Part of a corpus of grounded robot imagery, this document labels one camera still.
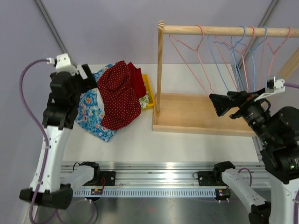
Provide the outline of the blue floral skirt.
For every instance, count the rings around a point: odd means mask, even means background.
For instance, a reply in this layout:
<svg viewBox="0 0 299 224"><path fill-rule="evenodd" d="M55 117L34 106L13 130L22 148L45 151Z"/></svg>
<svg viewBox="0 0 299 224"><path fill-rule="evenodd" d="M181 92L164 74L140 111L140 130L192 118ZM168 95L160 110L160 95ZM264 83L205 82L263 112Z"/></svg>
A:
<svg viewBox="0 0 299 224"><path fill-rule="evenodd" d="M76 123L89 134L109 142L117 131L101 125L104 116L104 103L98 88L81 94Z"/></svg>

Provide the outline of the red polka dot skirt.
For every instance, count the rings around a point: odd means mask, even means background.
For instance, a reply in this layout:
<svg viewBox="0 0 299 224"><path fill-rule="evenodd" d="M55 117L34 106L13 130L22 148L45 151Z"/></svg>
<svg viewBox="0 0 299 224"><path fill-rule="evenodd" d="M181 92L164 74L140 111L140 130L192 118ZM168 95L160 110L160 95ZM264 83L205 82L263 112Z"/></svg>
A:
<svg viewBox="0 0 299 224"><path fill-rule="evenodd" d="M103 127L122 129L141 114L139 98L132 86L131 71L125 61L117 62L101 75L98 89L104 103Z"/></svg>

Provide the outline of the plain red skirt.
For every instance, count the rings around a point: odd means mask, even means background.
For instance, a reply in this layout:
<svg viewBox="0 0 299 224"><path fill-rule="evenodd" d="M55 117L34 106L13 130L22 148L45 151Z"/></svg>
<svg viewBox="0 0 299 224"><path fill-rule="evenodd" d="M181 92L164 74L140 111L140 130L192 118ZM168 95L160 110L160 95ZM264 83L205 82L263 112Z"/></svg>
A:
<svg viewBox="0 0 299 224"><path fill-rule="evenodd" d="M130 70L132 86L137 94L138 98L142 98L146 95L146 88L142 78L142 72L140 68L136 68L131 62L127 64Z"/></svg>

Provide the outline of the blue hanger of lemon skirt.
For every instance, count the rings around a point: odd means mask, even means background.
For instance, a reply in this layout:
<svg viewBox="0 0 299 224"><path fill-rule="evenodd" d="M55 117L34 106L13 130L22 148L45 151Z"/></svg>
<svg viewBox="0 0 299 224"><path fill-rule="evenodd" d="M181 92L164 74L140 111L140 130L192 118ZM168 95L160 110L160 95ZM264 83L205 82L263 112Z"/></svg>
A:
<svg viewBox="0 0 299 224"><path fill-rule="evenodd" d="M253 90L255 90L255 77L256 77L256 67L255 67L255 60L254 60L254 55L256 53L256 50L259 48L259 46L261 44L263 44L263 40L266 36L266 30L265 30L265 35L263 36L262 40L260 42L257 42L255 45L254 45L254 41L256 41L258 39L258 37L255 36L254 40L251 42L251 45L249 46L249 50L247 50L247 52L245 54L248 54L248 56L251 57L251 63L252 63L252 66L253 66ZM232 42L233 42L233 45L237 42L238 40L233 37L232 39ZM244 49L244 46L238 44L238 46L236 47L236 50L242 52ZM236 78L237 78L237 84L240 85L242 87L243 90L247 90L246 88L246 81L245 81L245 75L244 75L244 70L243 70L243 65L242 65L242 55L235 52L235 56L236 56L236 64L240 65L241 68L240 68L240 75L236 73Z"/></svg>

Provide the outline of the lemon print skirt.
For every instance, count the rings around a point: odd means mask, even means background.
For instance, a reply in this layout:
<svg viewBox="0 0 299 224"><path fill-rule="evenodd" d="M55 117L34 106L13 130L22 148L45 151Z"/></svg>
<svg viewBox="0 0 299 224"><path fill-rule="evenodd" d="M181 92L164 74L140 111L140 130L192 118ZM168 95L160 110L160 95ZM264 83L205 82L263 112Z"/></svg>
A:
<svg viewBox="0 0 299 224"><path fill-rule="evenodd" d="M145 110L147 108L149 102L150 102L150 93L148 91L146 91L146 95L139 98L139 103L140 103L141 109Z"/></svg>

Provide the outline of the pink hanger of tan skirt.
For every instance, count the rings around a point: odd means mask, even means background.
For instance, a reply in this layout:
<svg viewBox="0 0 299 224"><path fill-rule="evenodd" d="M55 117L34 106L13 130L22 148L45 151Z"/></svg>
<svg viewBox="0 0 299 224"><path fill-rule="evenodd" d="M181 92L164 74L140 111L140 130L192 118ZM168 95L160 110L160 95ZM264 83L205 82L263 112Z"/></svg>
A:
<svg viewBox="0 0 299 224"><path fill-rule="evenodd" d="M273 62L274 62L274 59L275 59L275 56L276 54L278 53L278 51L281 49L281 47L284 45L284 43L289 39L291 33L292 33L292 28L291 27L288 27L288 34L286 36L286 38L283 40L283 42L274 50L271 46L271 42L269 40L269 37L268 37L268 28L265 27L265 30L266 30L266 36L263 40L263 47L262 47L262 56L261 56L261 63L260 63L260 70L259 70L259 77L258 77L258 89L260 89L261 85L262 85L262 71L263 71L263 56L264 56L264 51L265 51L265 46L268 45L269 46L269 49L270 49L270 52L272 54L272 58L271 58L271 62L270 62L270 65L269 65L269 69L268 69L268 73L267 73L267 76L269 77L270 76L270 73L271 73L271 69L272 69L272 65L273 65Z"/></svg>

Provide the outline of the pink hanger of red skirt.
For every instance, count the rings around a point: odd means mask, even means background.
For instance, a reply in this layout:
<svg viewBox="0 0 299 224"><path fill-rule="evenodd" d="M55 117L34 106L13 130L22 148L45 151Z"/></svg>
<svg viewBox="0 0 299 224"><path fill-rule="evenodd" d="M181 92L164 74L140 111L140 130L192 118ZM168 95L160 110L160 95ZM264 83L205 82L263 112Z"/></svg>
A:
<svg viewBox="0 0 299 224"><path fill-rule="evenodd" d="M217 47L217 49L218 49L218 51L219 51L219 53L220 53L220 55L221 55L221 57L222 57L224 63L226 63L226 62L225 62L225 60L224 60L224 58L223 58L223 56L222 56L222 53L221 53L221 51L220 51L220 49L219 49L218 44L221 44L221 45L226 46L227 49L231 51L231 53L232 53L232 58L233 58L233 60L234 60L234 64L235 64L236 73L239 74L239 75L240 75L240 68L241 68L241 66L238 65L238 64L236 64L236 62L235 62L235 60L236 60L235 52L237 52L237 53L239 53L239 54L242 55L242 60L241 60L241 62L242 62L242 65L243 65L243 70L244 70L244 75L245 75L245 81L246 81L246 88L247 88L247 92L248 92L248 91L249 91L249 83L248 83L248 78L247 78L247 71L246 71L246 64L245 64L245 57L244 57L244 55L245 55L245 53L247 52L247 50L249 50L249 46L251 45L251 42L254 40L254 38L255 38L255 36L256 36L256 29L255 29L254 26L250 26L250 28L252 28L253 35L252 35L252 38L251 38L251 40L249 41L249 43L246 45L246 44L243 44L243 43L242 43L242 40L243 40L244 37L246 36L247 28L244 27L244 26L242 26L242 28L243 28L243 30L244 30L243 37L242 37L240 40L238 40L234 45L233 45L233 42L232 42L233 36L230 38L230 43L231 43L231 44L229 44L229 43L227 43L227 42L223 42L223 40L222 40L219 36L216 36L216 37L215 37L215 40L213 41L213 43L216 44L216 47ZM238 46L238 44L244 46L244 49L243 49L242 52L236 50L236 47Z"/></svg>

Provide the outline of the pink hanger of dotted skirt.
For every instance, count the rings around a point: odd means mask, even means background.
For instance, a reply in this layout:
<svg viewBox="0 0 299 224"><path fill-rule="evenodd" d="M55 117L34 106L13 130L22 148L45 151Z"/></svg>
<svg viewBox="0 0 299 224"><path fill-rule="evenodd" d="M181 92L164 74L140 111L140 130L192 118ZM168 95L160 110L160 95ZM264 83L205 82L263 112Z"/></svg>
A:
<svg viewBox="0 0 299 224"><path fill-rule="evenodd" d="M179 54L179 56L181 57L181 59L183 60L183 62L185 63L185 65L187 66L187 68L189 69L189 71L192 73L192 75L194 76L194 78L197 80L197 82L199 83L199 85L202 87L202 89L205 91L206 94L209 94L209 91L204 87L204 85L202 84L202 82L200 81L200 79L195 75L194 71L191 69L190 65L187 63L187 61L185 60L185 58L183 57L183 55L181 54L181 52L178 50L176 44L174 43L173 39L176 41L176 42L179 42L181 44L183 44L185 47L187 47L188 49L190 49L191 51L193 52L196 52L197 54L197 57L198 57L198 61L201 65L201 68L205 74L205 77L208 81L208 84L209 84L209 89L212 91L212 93L215 93L213 88L212 88L212 83L210 81L210 77L209 75L207 74L207 71L203 65L203 62L201 60L201 57L200 57L200 54L199 54L199 49L201 47L201 44L204 40L204 37L205 37L205 33L204 33L204 30L203 28L200 26L200 25L196 25L200 31L201 31L201 39L197 45L196 48L192 48L191 46L187 45L186 43L184 43L183 41L181 41L180 39L177 39L173 34L169 34L169 40L171 42L171 44L173 45L173 47L175 48L175 50L177 51L177 53Z"/></svg>

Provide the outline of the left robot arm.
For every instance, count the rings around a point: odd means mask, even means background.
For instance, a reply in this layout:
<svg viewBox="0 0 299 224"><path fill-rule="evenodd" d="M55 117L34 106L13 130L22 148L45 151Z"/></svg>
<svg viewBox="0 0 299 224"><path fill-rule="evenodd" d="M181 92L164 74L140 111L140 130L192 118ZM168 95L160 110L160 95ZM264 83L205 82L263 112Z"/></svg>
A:
<svg viewBox="0 0 299 224"><path fill-rule="evenodd" d="M97 185L101 181L100 166L85 161L66 178L60 177L64 151L72 132L81 94L97 87L87 64L82 65L87 77L77 70L67 69L51 73L51 92L43 112L41 131L44 137L34 178L28 188L21 189L19 198L34 205L54 209L67 209L73 192L86 183Z"/></svg>

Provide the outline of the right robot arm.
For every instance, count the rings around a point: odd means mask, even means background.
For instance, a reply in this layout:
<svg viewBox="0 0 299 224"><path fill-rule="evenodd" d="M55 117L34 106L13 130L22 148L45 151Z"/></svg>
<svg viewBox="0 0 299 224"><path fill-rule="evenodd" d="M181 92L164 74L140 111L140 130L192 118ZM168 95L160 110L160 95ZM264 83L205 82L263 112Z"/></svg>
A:
<svg viewBox="0 0 299 224"><path fill-rule="evenodd" d="M261 105L267 100L265 89L256 92L229 91L210 94L217 116L238 110L231 119L243 118L262 143L261 156L269 173L271 201L259 196L240 177L229 162L214 165L212 180L231 188L247 209L252 224L297 224L299 222L299 111L286 106L274 115Z"/></svg>

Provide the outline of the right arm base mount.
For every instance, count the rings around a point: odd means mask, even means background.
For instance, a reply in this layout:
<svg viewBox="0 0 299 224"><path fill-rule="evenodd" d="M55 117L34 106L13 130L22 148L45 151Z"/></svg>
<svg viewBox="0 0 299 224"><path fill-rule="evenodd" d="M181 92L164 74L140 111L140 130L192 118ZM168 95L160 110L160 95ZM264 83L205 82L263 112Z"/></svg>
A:
<svg viewBox="0 0 299 224"><path fill-rule="evenodd" d="M216 186L216 197L215 200L218 203L230 202L231 190L229 186L222 180L222 173L230 168L235 168L230 161L224 161L214 164L211 171L198 171L192 174L193 178L198 180L199 186Z"/></svg>

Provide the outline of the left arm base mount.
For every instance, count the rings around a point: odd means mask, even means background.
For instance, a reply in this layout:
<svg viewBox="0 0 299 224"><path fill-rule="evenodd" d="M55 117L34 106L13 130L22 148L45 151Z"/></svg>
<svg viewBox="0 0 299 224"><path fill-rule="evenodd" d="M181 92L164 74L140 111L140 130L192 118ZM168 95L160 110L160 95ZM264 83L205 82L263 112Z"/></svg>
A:
<svg viewBox="0 0 299 224"><path fill-rule="evenodd" d="M90 166L94 168L95 174L91 181L84 184L84 186L91 186L90 195L95 196L85 196L86 200L91 200L93 202L99 200L103 195L105 186L115 186L116 172L115 171L101 171L100 166L96 162L84 161L82 163L75 162L72 170L75 171L75 166Z"/></svg>

